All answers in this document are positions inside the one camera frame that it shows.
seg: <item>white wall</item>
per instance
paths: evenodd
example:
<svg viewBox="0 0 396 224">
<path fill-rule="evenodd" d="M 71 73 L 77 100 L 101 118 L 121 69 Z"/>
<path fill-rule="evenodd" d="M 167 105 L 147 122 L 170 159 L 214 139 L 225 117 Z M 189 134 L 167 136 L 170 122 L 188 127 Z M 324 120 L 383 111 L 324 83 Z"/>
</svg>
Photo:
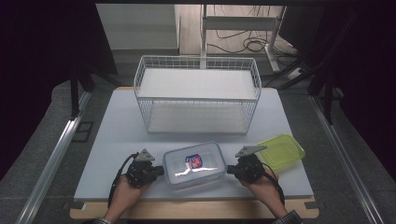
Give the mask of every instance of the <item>white wall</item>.
<svg viewBox="0 0 396 224">
<path fill-rule="evenodd" d="M 178 15 L 174 5 L 96 4 L 96 7 L 111 49 L 178 48 Z"/>
</svg>

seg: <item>yellow-green plastic container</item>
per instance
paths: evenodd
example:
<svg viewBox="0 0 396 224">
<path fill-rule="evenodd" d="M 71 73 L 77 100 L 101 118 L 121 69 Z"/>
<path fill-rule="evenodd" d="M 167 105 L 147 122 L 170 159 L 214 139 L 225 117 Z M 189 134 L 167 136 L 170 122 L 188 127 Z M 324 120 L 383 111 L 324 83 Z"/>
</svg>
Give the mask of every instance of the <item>yellow-green plastic container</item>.
<svg viewBox="0 0 396 224">
<path fill-rule="evenodd" d="M 274 170 L 305 157 L 303 148 L 293 136 L 287 133 L 262 141 L 258 145 L 267 146 L 266 149 L 258 153 L 264 162 Z"/>
</svg>

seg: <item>white shelf panel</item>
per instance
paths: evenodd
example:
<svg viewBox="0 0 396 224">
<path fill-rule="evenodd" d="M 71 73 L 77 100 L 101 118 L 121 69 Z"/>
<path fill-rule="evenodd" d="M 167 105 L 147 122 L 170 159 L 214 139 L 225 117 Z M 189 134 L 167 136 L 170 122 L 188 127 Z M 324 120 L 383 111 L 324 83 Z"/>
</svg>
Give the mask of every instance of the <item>white shelf panel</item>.
<svg viewBox="0 0 396 224">
<path fill-rule="evenodd" d="M 241 105 L 154 104 L 150 133 L 246 133 Z"/>
<path fill-rule="evenodd" d="M 137 97 L 257 101 L 248 70 L 146 68 Z"/>
</svg>

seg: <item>white metal stand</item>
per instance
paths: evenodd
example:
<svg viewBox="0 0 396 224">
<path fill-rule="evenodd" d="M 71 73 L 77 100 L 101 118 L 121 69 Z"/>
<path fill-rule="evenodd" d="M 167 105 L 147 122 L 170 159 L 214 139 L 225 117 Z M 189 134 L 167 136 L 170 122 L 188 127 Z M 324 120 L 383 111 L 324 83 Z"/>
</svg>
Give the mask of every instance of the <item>white metal stand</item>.
<svg viewBox="0 0 396 224">
<path fill-rule="evenodd" d="M 206 56 L 206 31 L 207 30 L 252 30 L 252 31 L 271 31 L 272 35 L 268 44 L 265 45 L 265 53 L 271 64 L 273 71 L 279 72 L 276 58 L 274 57 L 274 43 L 279 32 L 280 23 L 286 7 L 282 7 L 276 17 L 216 17 L 206 16 L 206 5 L 202 17 L 202 43 L 201 57 Z"/>
</svg>

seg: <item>wooden floor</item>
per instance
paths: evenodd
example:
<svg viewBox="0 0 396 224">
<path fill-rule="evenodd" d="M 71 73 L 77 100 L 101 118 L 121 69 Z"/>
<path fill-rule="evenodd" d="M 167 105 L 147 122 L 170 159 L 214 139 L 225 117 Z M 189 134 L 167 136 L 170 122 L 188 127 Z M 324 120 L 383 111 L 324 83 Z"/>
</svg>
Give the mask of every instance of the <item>wooden floor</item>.
<svg viewBox="0 0 396 224">
<path fill-rule="evenodd" d="M 180 42 L 179 53 L 181 55 L 199 55 L 201 52 L 201 18 L 204 13 L 203 7 L 199 5 L 179 5 L 177 6 L 180 12 Z M 253 6 L 222 6 L 222 5 L 208 5 L 207 16 L 238 16 L 238 17 L 274 17 L 280 11 L 281 7 L 253 7 Z M 241 54 L 264 54 L 262 49 L 258 52 L 253 52 L 244 49 L 244 41 L 249 37 L 259 37 L 261 39 L 270 38 L 272 32 L 265 31 L 207 31 L 206 43 L 207 54 L 225 54 L 228 53 L 222 49 L 230 52 L 240 51 Z M 276 38 L 276 46 L 284 49 L 287 46 L 286 41 L 282 38 Z M 251 44 L 252 49 L 261 49 L 261 44 Z"/>
</svg>

